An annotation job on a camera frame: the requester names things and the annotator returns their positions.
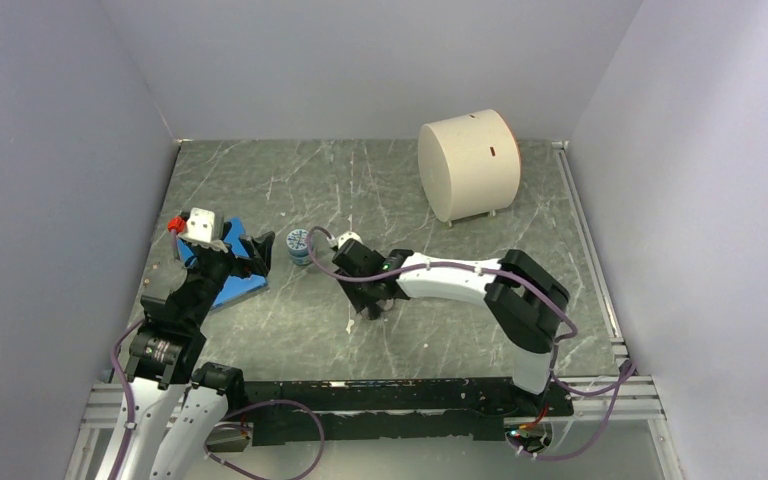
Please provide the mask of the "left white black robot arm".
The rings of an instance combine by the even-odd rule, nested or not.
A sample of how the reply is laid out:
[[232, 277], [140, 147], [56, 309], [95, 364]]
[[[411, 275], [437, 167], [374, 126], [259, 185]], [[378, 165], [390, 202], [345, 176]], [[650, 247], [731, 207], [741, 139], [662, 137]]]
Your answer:
[[201, 327], [228, 279], [268, 276], [275, 234], [239, 235], [245, 253], [238, 255], [226, 240], [232, 223], [208, 211], [183, 212], [167, 229], [190, 250], [186, 276], [164, 299], [141, 298], [143, 318], [125, 333], [126, 363], [119, 361], [121, 345], [111, 348], [123, 401], [99, 479], [181, 479], [215, 425], [246, 406], [240, 369], [197, 364], [206, 343]]

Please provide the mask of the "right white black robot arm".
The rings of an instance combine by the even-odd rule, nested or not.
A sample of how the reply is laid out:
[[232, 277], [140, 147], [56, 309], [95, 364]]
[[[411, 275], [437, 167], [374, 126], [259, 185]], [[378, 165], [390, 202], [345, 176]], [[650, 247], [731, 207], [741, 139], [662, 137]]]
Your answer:
[[511, 405], [524, 415], [546, 405], [550, 364], [570, 294], [525, 252], [510, 249], [501, 258], [464, 261], [407, 249], [383, 255], [349, 239], [332, 263], [353, 308], [371, 319], [395, 300], [434, 298], [487, 308], [515, 346]]

